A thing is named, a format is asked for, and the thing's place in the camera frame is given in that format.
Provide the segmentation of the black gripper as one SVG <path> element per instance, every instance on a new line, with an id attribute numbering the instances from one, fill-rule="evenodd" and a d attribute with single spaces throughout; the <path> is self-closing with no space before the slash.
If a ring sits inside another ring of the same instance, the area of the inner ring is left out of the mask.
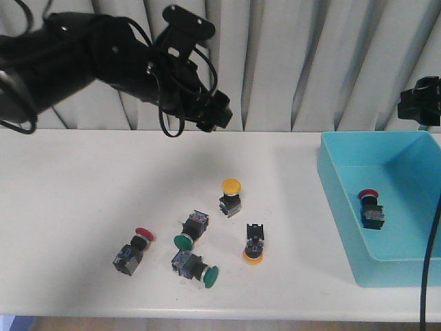
<path id="1" fill-rule="evenodd" d="M 217 90 L 218 74 L 208 57 L 201 51 L 197 55 L 208 65 L 212 75 L 212 84 L 207 89 L 198 78 L 197 66 L 188 61 L 189 78 L 195 78 L 196 87 L 191 88 L 188 81 L 177 79 L 173 72 L 163 76 L 156 68 L 151 71 L 158 84 L 158 118 L 163 132 L 167 132 L 164 115 L 178 119 L 178 131 L 185 129 L 185 122 L 190 121 L 203 132 L 212 132 L 217 127 L 226 128 L 232 118 L 229 98 Z"/>
<path id="2" fill-rule="evenodd" d="M 402 91 L 397 109 L 399 119 L 440 126 L 440 77 L 423 77 L 413 88 Z"/>

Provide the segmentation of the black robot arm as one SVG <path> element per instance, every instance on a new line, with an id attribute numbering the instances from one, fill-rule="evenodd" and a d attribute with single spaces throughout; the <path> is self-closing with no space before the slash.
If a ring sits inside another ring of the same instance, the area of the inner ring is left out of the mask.
<path id="1" fill-rule="evenodd" d="M 100 80 L 204 131 L 227 127 L 229 98 L 206 88 L 190 55 L 215 33 L 212 23 L 172 5 L 151 41 L 127 17 L 61 12 L 39 30 L 1 38 L 1 125 L 24 134 L 40 113 Z"/>

